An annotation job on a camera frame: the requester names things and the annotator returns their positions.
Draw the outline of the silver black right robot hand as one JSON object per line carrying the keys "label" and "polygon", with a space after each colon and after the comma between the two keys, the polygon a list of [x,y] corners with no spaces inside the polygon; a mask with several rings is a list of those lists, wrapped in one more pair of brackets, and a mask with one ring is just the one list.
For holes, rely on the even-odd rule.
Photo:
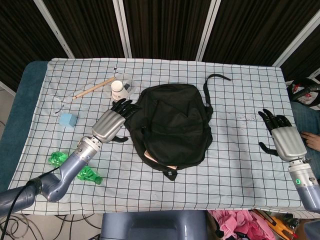
{"label": "silver black right robot hand", "polygon": [[266,108],[258,114],[262,117],[275,146],[275,149],[271,149],[263,142],[259,142],[258,145],[266,154],[280,157],[285,162],[305,158],[307,149],[300,133],[284,115],[274,115]]}

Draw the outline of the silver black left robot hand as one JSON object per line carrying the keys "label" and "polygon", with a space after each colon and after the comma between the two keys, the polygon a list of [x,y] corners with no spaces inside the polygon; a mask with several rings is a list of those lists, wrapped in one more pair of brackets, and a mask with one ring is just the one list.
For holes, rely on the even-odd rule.
{"label": "silver black left robot hand", "polygon": [[132,100],[122,98],[117,102],[112,102],[112,107],[108,109],[92,127],[93,136],[101,143],[124,143],[128,137],[118,137],[117,134],[125,122],[131,118],[140,107],[133,104]]}

